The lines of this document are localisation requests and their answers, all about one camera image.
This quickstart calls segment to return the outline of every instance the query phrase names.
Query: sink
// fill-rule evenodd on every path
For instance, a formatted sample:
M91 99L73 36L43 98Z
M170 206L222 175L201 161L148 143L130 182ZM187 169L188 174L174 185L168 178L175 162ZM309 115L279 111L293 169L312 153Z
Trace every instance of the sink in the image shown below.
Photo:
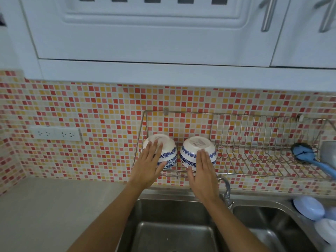
M118 252L228 251L200 202L139 199Z
M274 252L318 252L304 231L293 218L278 208L258 206L236 206L233 214L270 251Z
M320 201L336 206L335 200ZM290 195L231 195L230 210L270 251L319 252L327 243ZM137 200L117 252L229 251L207 210L191 191L145 190Z

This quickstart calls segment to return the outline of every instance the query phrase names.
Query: stainless steel rack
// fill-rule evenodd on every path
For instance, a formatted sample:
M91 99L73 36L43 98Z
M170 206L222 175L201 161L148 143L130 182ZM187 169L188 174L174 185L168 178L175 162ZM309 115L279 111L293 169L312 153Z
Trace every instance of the stainless steel rack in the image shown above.
M172 137L178 152L188 137L200 135L213 142L218 157L216 174L263 177L331 178L318 167L302 164L292 157L290 147L296 142L312 146L319 158L324 140L336 136L334 124L324 118L276 117L268 115L196 113L145 110L142 114L133 166L142 142L155 133ZM187 177L181 160L163 170L162 176Z

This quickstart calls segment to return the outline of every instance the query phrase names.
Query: tile backsplash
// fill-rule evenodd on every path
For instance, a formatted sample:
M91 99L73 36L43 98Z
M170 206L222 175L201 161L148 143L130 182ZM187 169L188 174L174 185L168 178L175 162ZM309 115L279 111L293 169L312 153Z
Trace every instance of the tile backsplash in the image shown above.
M336 94L332 93L35 81L25 79L21 71L0 71L0 90L0 194L25 176L128 180L144 110L167 107L198 113L336 118ZM178 122L189 134L193 134L190 126L200 126L195 118ZM31 125L78 127L83 140L36 140L29 131ZM164 133L173 131L160 125ZM333 181L227 178L237 190L336 196ZM159 177L157 184L187 186L188 181Z

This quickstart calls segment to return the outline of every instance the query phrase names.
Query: electrical outlet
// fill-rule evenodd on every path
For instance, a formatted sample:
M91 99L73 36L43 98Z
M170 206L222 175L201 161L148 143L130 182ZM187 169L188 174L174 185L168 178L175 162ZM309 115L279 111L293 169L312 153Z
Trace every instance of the electrical outlet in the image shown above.
M54 137L55 140L82 140L79 128L73 127L55 127Z
M54 140L54 127L52 126L31 126L30 131L35 139Z

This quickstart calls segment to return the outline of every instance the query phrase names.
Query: tap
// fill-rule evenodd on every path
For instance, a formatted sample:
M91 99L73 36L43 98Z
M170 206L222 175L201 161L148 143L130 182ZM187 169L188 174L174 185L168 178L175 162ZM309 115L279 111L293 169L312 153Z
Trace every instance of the tap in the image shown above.
M221 199L224 201L224 203L227 205L228 209L231 209L233 207L234 202L230 200L231 197L231 187L230 187L230 182L228 181L227 178L225 178L223 175L221 176L219 182L224 181L225 186L226 186L226 192L224 195L219 194Z

